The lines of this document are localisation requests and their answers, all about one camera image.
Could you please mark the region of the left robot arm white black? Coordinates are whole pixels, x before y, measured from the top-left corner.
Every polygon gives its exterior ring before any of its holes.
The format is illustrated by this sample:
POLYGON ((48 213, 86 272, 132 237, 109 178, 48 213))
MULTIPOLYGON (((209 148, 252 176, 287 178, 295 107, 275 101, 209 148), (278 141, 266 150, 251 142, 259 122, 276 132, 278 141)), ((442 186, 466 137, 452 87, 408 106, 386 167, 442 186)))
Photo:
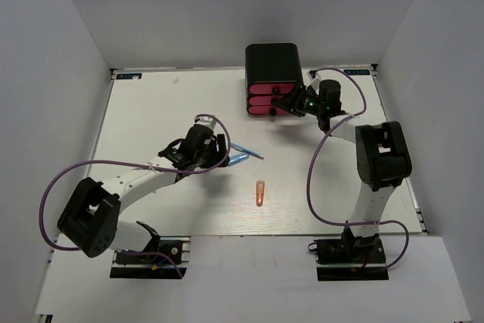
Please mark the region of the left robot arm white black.
POLYGON ((83 179, 57 226, 89 258, 111 249, 133 251, 142 261, 153 261, 160 252, 160 235, 144 222, 120 220, 120 214, 161 188, 227 165, 225 135, 215 134, 212 126, 195 123, 184 138, 170 143, 147 164, 105 181, 83 179))

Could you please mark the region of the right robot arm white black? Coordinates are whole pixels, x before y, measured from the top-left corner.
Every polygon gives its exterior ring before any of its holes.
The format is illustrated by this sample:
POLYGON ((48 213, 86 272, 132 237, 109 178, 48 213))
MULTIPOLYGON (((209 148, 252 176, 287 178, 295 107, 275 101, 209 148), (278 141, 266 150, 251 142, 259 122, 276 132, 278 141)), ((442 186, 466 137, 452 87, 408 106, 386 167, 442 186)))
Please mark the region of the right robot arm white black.
POLYGON ((319 82, 317 91, 312 86, 296 85, 271 105, 297 117, 315 116, 325 141, 334 137, 355 145, 361 187, 352 215, 343 224, 351 236, 343 240, 341 250, 348 260, 357 262, 368 254, 368 244, 379 234, 388 199, 410 176, 412 165, 398 122, 363 123, 359 116, 342 109, 340 95, 340 83, 326 79, 319 82))

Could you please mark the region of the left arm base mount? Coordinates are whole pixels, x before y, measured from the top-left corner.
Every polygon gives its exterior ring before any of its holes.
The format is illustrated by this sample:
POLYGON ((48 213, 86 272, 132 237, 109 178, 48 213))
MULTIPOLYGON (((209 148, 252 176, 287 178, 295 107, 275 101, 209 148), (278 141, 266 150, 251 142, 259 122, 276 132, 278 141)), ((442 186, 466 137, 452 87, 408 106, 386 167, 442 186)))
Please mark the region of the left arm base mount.
POLYGON ((185 276, 190 258, 189 237, 161 238, 156 254, 132 255, 115 252, 110 269, 112 279, 178 280, 185 276))

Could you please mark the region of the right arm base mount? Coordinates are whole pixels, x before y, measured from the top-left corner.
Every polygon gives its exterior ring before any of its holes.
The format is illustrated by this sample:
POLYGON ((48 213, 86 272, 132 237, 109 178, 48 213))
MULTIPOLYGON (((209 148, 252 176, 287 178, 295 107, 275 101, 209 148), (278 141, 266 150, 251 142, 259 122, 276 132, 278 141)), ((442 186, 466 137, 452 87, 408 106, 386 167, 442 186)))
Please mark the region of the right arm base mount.
POLYGON ((315 254, 318 281, 387 281, 381 239, 372 247, 347 251, 341 239, 319 239, 308 245, 315 254))

